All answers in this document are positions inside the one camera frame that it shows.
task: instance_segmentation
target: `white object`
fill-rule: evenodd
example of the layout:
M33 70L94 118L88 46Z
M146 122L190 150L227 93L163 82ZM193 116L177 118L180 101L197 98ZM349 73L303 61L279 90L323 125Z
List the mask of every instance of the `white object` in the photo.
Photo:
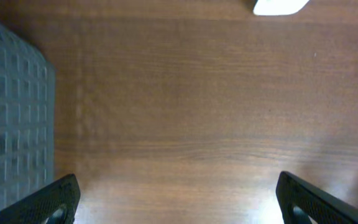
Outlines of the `white object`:
M258 16L284 16L297 13L309 0L258 0L254 14Z

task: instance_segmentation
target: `black plastic part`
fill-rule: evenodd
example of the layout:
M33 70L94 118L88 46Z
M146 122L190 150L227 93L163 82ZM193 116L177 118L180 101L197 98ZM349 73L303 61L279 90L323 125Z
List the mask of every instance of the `black plastic part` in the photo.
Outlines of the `black plastic part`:
M280 174L276 195L285 224L304 223L295 207L317 223L358 223L358 209L287 171Z
M80 188L69 174L0 211L0 223L73 223Z

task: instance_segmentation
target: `wooden surface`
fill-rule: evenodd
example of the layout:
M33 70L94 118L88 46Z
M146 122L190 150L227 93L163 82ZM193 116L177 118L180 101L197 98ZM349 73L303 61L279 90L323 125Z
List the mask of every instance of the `wooden surface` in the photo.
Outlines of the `wooden surface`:
M358 207L358 0L0 1L57 69L77 223L282 223L289 170Z

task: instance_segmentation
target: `plastic crate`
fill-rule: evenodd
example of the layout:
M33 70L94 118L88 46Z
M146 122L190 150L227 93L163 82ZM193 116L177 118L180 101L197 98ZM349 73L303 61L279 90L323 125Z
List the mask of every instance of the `plastic crate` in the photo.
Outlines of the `plastic crate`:
M0 211L53 181L55 72L0 25Z

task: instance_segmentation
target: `brown wood tabletop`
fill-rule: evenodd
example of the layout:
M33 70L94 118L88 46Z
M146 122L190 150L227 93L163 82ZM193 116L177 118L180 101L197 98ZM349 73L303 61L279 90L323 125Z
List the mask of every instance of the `brown wood tabletop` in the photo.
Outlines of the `brown wood tabletop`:
M358 208L358 0L0 1L57 70L76 223L282 223L288 170Z

